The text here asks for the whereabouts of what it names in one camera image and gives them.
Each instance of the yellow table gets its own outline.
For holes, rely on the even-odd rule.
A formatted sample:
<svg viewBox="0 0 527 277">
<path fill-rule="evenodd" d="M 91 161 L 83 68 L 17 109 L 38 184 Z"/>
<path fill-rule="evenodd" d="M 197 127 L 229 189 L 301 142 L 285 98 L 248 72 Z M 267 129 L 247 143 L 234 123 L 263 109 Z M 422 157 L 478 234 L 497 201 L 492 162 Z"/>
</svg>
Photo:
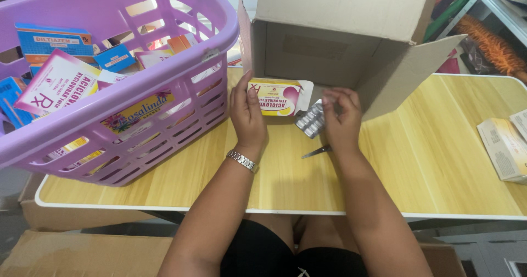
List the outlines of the yellow table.
<svg viewBox="0 0 527 277">
<path fill-rule="evenodd" d="M 232 86 L 242 72 L 228 72 Z M 397 111 L 364 122 L 360 148 L 407 217 L 527 220 L 527 186 L 498 179 L 476 130 L 486 118 L 526 108 L 527 90 L 513 78 L 435 74 Z M 307 138 L 287 117 L 267 121 L 270 141 L 248 212 L 342 214 L 329 154 L 300 158 L 323 140 Z M 128 186 L 49 176 L 36 200 L 56 207 L 186 211 L 235 143 L 226 120 Z"/>
</svg>

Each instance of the metal watch band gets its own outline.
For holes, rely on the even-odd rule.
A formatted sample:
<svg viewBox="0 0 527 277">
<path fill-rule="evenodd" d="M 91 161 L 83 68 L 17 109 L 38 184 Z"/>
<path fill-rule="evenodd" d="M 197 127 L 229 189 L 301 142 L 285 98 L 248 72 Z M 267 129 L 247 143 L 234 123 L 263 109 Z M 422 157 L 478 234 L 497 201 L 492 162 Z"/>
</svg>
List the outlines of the metal watch band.
<svg viewBox="0 0 527 277">
<path fill-rule="evenodd" d="M 256 165 L 253 161 L 251 161 L 250 159 L 247 159 L 244 155 L 240 154 L 234 149 L 231 149 L 227 153 L 227 157 L 234 159 L 241 165 L 245 166 L 247 169 L 251 170 L 251 172 L 253 173 L 256 173 L 256 171 L 258 171 L 258 168 L 259 168 L 258 165 Z"/>
</svg>

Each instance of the black shorts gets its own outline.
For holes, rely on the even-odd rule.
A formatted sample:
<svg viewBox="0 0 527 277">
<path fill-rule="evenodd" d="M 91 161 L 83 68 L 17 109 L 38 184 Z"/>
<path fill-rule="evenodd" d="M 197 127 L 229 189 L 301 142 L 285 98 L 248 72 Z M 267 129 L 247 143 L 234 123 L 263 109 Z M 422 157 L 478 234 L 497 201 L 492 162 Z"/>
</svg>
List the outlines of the black shorts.
<svg viewBox="0 0 527 277">
<path fill-rule="evenodd" d="M 294 255 L 287 244 L 263 225 L 242 220 L 221 261 L 221 276 L 297 277 L 367 276 L 359 254 L 331 247 L 309 248 Z"/>
</svg>

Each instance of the shelf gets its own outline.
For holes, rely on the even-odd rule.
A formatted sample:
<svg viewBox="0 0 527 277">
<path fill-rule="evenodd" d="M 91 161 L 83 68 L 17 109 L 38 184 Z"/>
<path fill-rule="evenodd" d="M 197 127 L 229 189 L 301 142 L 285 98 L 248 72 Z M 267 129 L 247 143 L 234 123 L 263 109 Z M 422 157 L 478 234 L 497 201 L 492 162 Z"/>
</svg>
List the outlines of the shelf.
<svg viewBox="0 0 527 277">
<path fill-rule="evenodd" d="M 527 46 L 527 22 L 500 0 L 481 0 L 497 18 Z"/>
</svg>

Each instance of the orange brush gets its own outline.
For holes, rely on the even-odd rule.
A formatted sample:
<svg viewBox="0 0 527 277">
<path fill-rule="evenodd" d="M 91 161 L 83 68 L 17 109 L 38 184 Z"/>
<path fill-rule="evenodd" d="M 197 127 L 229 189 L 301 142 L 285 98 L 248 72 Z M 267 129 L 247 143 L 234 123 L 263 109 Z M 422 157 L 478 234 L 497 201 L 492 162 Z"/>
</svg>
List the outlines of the orange brush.
<svg viewBox="0 0 527 277">
<path fill-rule="evenodd" d="M 494 64 L 497 70 L 527 84 L 525 61 L 516 55 L 503 38 L 487 30 L 480 21 L 466 14 L 459 20 L 455 29 L 477 41 L 480 49 L 485 53 L 485 58 Z"/>
</svg>

